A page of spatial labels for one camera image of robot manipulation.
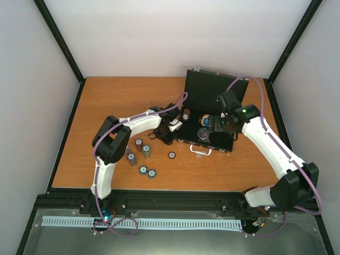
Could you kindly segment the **clear round dealer button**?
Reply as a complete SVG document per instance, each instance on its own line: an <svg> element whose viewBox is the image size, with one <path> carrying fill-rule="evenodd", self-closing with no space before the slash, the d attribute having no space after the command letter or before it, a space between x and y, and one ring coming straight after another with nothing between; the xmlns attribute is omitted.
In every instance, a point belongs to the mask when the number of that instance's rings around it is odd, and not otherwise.
<svg viewBox="0 0 340 255"><path fill-rule="evenodd" d="M202 127L198 130L197 135L198 135L198 137L201 137L206 133L209 134L209 136L210 136L210 132L208 131L208 129L206 127Z"/></svg>

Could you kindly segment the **triangular all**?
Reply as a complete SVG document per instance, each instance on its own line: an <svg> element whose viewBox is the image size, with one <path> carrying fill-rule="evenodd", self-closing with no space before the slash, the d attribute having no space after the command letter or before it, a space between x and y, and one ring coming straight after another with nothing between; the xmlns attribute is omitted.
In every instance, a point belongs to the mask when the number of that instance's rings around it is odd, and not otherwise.
<svg viewBox="0 0 340 255"><path fill-rule="evenodd" d="M199 137L199 141L210 143L209 134L206 133L203 136Z"/></svg>

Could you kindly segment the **brown short stack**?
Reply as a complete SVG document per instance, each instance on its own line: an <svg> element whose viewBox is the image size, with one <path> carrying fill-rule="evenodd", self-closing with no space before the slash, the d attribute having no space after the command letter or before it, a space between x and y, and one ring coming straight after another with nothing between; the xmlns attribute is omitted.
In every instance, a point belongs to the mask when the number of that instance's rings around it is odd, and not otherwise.
<svg viewBox="0 0 340 255"><path fill-rule="evenodd" d="M183 114L182 114L182 119L184 121L187 121L190 117L190 114L191 114L191 111L188 108L184 109Z"/></svg>

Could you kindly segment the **brown tall chip stack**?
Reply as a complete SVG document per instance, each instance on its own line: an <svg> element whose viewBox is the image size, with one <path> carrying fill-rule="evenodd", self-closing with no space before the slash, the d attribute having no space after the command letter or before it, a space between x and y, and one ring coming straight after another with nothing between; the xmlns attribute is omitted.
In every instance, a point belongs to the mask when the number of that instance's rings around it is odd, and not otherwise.
<svg viewBox="0 0 340 255"><path fill-rule="evenodd" d="M143 146L142 139L136 139L134 144L138 151L142 151L142 146Z"/></svg>

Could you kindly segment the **blue round blind button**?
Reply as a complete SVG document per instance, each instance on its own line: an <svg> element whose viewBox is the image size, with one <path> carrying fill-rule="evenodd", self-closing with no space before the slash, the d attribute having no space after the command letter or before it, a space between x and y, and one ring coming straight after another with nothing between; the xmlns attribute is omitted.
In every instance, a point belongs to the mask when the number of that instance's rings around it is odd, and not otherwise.
<svg viewBox="0 0 340 255"><path fill-rule="evenodd" d="M201 125L205 127L210 127L211 126L211 119L209 117L203 118L201 120Z"/></svg>

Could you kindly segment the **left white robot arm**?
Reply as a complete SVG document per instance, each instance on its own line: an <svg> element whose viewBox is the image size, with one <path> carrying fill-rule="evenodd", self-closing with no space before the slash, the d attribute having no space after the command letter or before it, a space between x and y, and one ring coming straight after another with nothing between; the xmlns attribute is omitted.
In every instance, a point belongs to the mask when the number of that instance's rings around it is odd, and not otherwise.
<svg viewBox="0 0 340 255"><path fill-rule="evenodd" d="M179 114L179 108L171 103L165 109L155 106L128 118L111 115L105 119L92 141L96 169L90 188L95 196L91 206L97 213L104 214L111 207L107 196L112 190L114 169L125 155L130 138L153 130L157 139L171 145L176 137L175 131L182 125L181 121L172 124Z"/></svg>

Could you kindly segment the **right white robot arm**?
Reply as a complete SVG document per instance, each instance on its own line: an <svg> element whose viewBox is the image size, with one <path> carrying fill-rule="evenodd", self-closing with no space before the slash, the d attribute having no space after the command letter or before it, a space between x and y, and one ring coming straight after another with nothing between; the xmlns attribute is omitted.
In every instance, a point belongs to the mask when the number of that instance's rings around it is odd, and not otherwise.
<svg viewBox="0 0 340 255"><path fill-rule="evenodd" d="M280 211L301 209L301 204L319 199L317 182L319 169L314 163L305 163L275 134L255 105L242 106L233 91L216 97L221 114L213 117L213 126L238 135L242 133L262 153L278 179L273 186L251 188L243 200L246 207L269 206Z"/></svg>

